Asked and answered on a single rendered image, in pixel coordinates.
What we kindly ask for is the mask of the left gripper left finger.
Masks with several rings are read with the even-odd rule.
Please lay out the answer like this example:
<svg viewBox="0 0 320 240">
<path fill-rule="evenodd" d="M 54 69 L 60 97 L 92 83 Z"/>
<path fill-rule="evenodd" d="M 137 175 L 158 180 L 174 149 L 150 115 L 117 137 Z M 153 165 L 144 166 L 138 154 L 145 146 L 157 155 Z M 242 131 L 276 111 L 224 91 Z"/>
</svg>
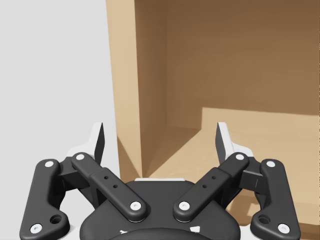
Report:
<svg viewBox="0 0 320 240">
<path fill-rule="evenodd" d="M 22 240 L 59 240 L 70 231 L 68 216 L 60 206 L 67 191 L 78 189 L 98 208 L 109 201 L 128 221 L 147 217 L 147 204 L 107 167 L 100 163 L 105 146 L 103 123 L 94 123 L 87 143 L 70 149 L 66 158 L 37 163 L 24 210 Z"/>
</svg>

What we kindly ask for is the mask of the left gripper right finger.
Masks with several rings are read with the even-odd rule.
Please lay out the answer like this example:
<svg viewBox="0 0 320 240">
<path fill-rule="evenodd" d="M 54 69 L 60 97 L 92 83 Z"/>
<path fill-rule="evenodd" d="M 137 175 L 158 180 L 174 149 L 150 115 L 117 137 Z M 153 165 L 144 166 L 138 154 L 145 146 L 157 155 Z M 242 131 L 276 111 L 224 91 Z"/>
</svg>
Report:
<svg viewBox="0 0 320 240">
<path fill-rule="evenodd" d="M 226 208 L 241 190 L 249 190 L 260 206 L 249 226 L 254 237 L 300 239 L 301 229 L 283 163 L 276 159 L 258 162 L 249 148 L 232 142 L 225 122 L 217 123 L 215 147 L 219 166 L 208 171 L 176 201 L 174 218 L 191 222 L 210 202 Z"/>
</svg>

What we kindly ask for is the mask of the pale wooden shelf unit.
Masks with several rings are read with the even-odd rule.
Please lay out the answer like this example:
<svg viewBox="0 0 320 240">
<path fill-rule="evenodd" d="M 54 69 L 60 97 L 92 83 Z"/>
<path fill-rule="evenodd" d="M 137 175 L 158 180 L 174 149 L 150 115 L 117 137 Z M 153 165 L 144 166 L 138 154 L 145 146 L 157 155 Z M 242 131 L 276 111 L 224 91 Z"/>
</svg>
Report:
<svg viewBox="0 0 320 240">
<path fill-rule="evenodd" d="M 106 0 L 120 176 L 198 181 L 215 135 L 286 170 L 320 240 L 320 0 Z"/>
</svg>

